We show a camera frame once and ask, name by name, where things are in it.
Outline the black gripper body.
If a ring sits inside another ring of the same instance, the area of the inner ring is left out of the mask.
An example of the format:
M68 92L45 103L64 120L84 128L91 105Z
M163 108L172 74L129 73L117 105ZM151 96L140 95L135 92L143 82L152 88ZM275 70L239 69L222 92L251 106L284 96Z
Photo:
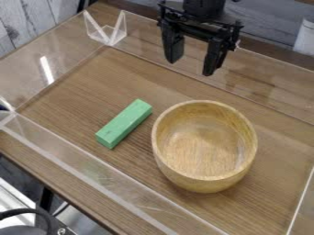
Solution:
M202 41L222 39L228 49L235 49L244 25L226 13L224 5L224 2L159 2L156 25L160 28L167 21L184 36Z

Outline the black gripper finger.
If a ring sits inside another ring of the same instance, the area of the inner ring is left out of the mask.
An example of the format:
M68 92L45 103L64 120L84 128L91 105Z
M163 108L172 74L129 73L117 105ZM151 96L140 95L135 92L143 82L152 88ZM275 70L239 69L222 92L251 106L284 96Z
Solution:
M176 63L184 53L184 35L170 22L160 23L164 56L170 63Z
M203 60L202 74L211 76L215 70L222 66L227 56L228 47L222 39L212 38L208 40L207 53Z

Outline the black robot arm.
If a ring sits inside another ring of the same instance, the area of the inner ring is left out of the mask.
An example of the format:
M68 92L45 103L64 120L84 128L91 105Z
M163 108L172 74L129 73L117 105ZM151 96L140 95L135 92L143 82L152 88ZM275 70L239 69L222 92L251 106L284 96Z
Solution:
M202 74L211 76L222 67L228 51L240 41L242 21L224 13L226 0L159 0L156 25L160 28L164 57L176 63L186 48L186 37L207 43Z

